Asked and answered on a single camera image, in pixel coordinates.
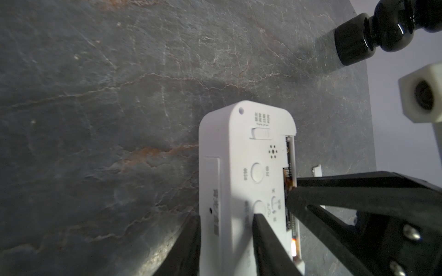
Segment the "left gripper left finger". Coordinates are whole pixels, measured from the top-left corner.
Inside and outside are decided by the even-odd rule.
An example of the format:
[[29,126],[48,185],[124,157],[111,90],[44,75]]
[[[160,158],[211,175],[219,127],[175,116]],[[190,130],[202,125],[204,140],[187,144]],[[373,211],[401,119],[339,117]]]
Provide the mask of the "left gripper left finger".
[[201,250],[200,216],[191,216],[154,276],[198,276]]

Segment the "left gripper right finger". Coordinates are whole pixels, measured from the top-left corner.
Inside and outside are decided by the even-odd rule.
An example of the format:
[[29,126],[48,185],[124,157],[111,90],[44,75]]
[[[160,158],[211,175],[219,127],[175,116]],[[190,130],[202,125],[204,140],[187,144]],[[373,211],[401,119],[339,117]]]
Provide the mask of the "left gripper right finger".
[[254,214],[253,249],[258,276],[301,276],[263,214]]

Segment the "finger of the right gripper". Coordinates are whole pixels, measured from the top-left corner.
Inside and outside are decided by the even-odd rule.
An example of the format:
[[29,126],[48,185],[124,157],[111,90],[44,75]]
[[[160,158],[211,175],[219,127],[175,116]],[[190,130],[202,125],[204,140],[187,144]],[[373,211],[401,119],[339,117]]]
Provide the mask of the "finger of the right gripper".
[[442,190],[386,171],[299,178],[288,210],[356,276],[442,273]]

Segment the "AAA battery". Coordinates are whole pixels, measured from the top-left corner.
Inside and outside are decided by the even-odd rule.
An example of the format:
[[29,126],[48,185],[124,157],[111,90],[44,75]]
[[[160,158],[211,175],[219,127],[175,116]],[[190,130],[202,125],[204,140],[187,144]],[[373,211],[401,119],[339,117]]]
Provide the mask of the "AAA battery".
[[292,221],[290,224],[290,230],[291,234],[291,255],[293,258],[297,257],[298,251],[297,251],[297,223],[296,221]]
[[285,196],[297,186],[296,179],[293,178],[290,167],[283,168],[284,194]]

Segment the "white battery cover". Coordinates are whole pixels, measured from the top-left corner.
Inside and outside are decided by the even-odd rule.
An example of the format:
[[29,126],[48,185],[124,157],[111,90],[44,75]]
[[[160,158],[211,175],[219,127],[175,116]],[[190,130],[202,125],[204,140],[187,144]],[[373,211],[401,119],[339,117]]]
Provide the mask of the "white battery cover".
[[322,166],[318,164],[312,168],[313,177],[322,177]]

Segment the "white digital alarm clock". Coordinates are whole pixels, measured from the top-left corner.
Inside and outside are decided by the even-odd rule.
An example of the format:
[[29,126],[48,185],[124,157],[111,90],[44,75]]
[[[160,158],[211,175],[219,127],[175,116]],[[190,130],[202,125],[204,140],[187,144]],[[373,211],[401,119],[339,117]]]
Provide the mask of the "white digital alarm clock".
[[205,115],[199,126],[199,215],[203,276],[255,276],[252,241],[254,214],[265,216],[291,255],[290,224],[299,222],[286,208],[283,168],[296,179],[297,128],[285,109],[241,101]]

